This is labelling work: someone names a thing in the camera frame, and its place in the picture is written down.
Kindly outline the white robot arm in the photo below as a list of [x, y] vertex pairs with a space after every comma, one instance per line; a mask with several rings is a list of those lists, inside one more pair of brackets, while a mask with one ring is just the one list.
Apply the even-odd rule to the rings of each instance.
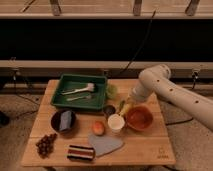
[[171, 70], [165, 64], [142, 70], [130, 96], [145, 102], [155, 92], [190, 114], [213, 132], [213, 100], [182, 88], [170, 81]]

